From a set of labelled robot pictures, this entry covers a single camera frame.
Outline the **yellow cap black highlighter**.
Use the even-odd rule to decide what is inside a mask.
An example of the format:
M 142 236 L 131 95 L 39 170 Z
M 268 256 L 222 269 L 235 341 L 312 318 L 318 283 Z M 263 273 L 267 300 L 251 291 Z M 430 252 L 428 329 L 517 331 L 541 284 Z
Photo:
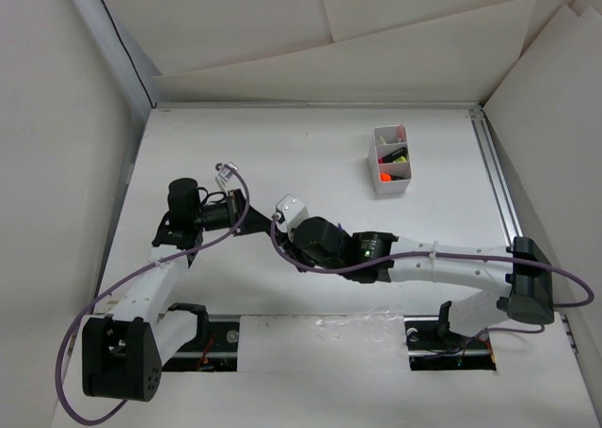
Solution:
M 407 161 L 407 147 L 401 147 L 378 159 L 380 164 L 405 163 Z

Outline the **orange tip black highlighter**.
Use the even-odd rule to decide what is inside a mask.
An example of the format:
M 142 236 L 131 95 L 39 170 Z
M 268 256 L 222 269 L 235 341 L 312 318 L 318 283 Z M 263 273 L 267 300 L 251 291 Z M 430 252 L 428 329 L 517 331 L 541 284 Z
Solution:
M 381 173 L 379 175 L 379 178 L 380 178 L 381 182 L 397 182 L 397 181 L 405 180 L 405 177 L 392 175 L 392 174 L 388 174 L 388 173 Z

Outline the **pink clear pen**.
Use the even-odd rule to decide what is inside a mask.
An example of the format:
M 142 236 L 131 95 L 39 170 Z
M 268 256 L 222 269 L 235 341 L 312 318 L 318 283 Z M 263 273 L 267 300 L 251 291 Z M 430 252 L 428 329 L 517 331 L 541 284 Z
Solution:
M 405 130 L 405 127 L 402 124 L 400 124 L 398 126 L 398 128 L 397 128 L 397 141 L 399 143 L 404 143 L 404 142 L 407 141 L 407 139 L 406 139 L 406 130 Z

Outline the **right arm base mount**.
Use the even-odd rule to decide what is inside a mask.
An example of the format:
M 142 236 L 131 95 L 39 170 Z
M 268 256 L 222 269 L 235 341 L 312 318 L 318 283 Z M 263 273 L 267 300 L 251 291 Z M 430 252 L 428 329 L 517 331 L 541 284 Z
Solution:
M 435 315 L 404 318 L 408 362 L 413 372 L 495 371 L 493 350 L 487 336 L 470 338 L 451 332 L 452 302 Z

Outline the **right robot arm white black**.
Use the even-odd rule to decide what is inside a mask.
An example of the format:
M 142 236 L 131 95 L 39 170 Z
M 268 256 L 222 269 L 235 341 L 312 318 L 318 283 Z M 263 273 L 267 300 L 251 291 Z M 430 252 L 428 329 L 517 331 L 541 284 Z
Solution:
M 534 241 L 470 249 L 413 242 L 389 232 L 347 233 L 319 216 L 286 225 L 280 248 L 300 271 L 334 274 L 360 284 L 430 282 L 474 290 L 441 304 L 435 335 L 454 347 L 507 320 L 553 323 L 551 268 Z

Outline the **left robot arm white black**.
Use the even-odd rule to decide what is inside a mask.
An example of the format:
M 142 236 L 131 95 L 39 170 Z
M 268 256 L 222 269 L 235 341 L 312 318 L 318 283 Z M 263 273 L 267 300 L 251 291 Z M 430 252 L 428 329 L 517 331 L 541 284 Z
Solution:
M 234 235 L 266 233 L 268 218 L 240 189 L 223 191 L 210 204 L 196 180 L 180 178 L 168 187 L 168 210 L 151 242 L 151 269 L 102 318 L 82 331 L 82 387 L 90 397 L 150 401 L 164 365 L 183 346 L 199 349 L 209 340 L 208 313 L 198 304 L 169 305 L 176 282 L 192 265 L 206 231 Z

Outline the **pink cap black highlighter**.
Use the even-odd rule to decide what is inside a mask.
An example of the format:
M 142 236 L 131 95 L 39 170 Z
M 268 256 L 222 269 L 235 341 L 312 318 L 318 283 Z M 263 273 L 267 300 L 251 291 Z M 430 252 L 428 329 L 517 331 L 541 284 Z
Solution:
M 399 157 L 404 157 L 403 152 L 394 151 L 378 159 L 379 164 L 387 164 L 395 162 Z

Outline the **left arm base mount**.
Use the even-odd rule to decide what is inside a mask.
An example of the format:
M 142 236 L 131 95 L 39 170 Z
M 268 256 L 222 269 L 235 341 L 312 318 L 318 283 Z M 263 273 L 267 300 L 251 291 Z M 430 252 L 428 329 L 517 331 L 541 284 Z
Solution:
M 163 366 L 164 373 L 233 373 L 237 371 L 240 319 L 238 315 L 210 315 L 200 304 L 174 303 L 168 313 L 193 314 L 197 334 Z

